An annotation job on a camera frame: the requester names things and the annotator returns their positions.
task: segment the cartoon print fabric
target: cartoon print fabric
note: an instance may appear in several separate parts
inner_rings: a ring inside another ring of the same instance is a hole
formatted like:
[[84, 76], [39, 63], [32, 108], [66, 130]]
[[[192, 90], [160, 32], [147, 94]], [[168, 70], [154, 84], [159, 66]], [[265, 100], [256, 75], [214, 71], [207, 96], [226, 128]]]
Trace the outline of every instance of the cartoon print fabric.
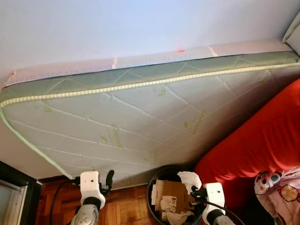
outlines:
[[260, 172], [254, 190], [262, 206], [281, 224], [300, 225], [300, 166], [289, 171]]

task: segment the black bin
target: black bin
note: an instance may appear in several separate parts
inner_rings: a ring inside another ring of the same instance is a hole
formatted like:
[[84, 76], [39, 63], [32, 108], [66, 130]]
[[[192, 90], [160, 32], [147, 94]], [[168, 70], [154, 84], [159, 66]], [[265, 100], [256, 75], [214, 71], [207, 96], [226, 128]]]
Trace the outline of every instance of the black bin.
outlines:
[[[158, 172], [152, 177], [150, 183], [147, 187], [147, 204], [148, 207], [153, 215], [153, 217], [162, 225], [170, 225], [169, 222], [164, 222], [159, 219], [159, 213], [155, 211], [155, 207], [151, 205], [151, 192], [153, 184], [155, 184], [155, 180], [169, 180], [169, 181], [177, 181], [181, 182], [180, 177], [177, 175], [178, 172], [186, 171], [180, 166], [175, 165], [169, 165], [169, 166], [163, 166], [161, 167]], [[201, 215], [202, 211], [200, 208], [195, 207], [195, 210], [193, 211], [195, 214], [194, 216], [189, 216], [183, 225], [197, 225]]]

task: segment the green mattress border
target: green mattress border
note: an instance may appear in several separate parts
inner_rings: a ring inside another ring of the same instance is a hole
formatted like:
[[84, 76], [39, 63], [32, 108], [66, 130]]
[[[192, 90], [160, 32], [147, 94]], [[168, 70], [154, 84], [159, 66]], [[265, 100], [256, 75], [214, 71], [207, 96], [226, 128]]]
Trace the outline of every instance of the green mattress border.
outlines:
[[300, 66], [300, 62], [279, 64], [279, 65], [269, 65], [269, 66], [258, 66], [258, 67], [246, 67], [246, 68], [238, 68], [238, 69], [229, 69], [229, 70], [215, 71], [215, 72], [208, 72], [208, 73], [199, 73], [199, 74], [194, 74], [194, 75], [186, 75], [186, 76], [179, 76], [179, 77], [174, 77], [174, 78], [169, 78], [169, 79], [162, 79], [162, 80], [157, 80], [157, 81], [132, 83], [132, 84], [120, 85], [120, 86], [115, 86], [115, 87], [99, 88], [99, 89], [93, 89], [93, 90], [82, 90], [82, 91], [73, 91], [73, 92], [65, 92], [65, 93], [58, 93], [58, 94], [16, 97], [16, 98], [11, 98], [11, 99], [4, 100], [0, 103], [0, 117], [1, 117], [1, 120], [3, 121], [3, 123], [22, 142], [24, 142], [28, 147], [30, 147], [37, 154], [39, 154], [41, 157], [43, 157], [47, 162], [49, 162], [51, 165], [53, 165], [62, 174], [66, 175], [68, 178], [72, 179], [73, 177], [70, 174], [68, 174], [63, 168], [61, 168], [61, 166], [59, 166], [56, 162], [54, 162], [46, 154], [41, 152], [34, 144], [29, 142], [25, 137], [23, 137], [17, 130], [15, 130], [10, 125], [10, 123], [8, 122], [8, 120], [5, 117], [5, 114], [3, 112], [3, 110], [6, 106], [21, 103], [21, 102], [28, 102], [28, 101], [47, 100], [47, 99], [53, 99], [53, 98], [76, 97], [76, 96], [84, 96], [84, 95], [90, 95], [90, 94], [111, 92], [111, 91], [116, 91], [116, 90], [126, 90], [126, 89], [132, 89], [132, 88], [158, 85], [158, 84], [163, 84], [163, 83], [179, 82], [179, 81], [184, 81], [184, 80], [189, 80], [189, 79], [196, 79], [196, 78], [207, 77], [207, 76], [253, 72], [253, 71], [259, 71], [259, 70], [275, 69], [275, 68], [286, 68], [286, 67], [293, 67], [293, 66]]

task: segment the cardboard box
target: cardboard box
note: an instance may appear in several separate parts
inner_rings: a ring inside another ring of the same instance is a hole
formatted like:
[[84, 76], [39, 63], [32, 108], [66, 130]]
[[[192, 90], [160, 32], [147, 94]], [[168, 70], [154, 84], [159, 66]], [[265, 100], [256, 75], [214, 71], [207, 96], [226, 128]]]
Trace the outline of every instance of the cardboard box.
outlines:
[[181, 182], [174, 182], [168, 180], [156, 180], [157, 199], [155, 210], [161, 211], [160, 201], [163, 196], [176, 197], [176, 213], [186, 212], [192, 210], [189, 202], [194, 201], [193, 197], [188, 195], [186, 187]]

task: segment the white wall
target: white wall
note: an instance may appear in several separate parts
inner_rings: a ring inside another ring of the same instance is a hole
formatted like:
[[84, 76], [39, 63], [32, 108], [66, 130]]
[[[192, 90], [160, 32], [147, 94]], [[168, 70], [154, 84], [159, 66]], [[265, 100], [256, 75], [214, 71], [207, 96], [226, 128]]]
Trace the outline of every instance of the white wall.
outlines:
[[[281, 37], [299, 0], [1, 0], [0, 85], [15, 68]], [[59, 173], [0, 124], [0, 160]]]

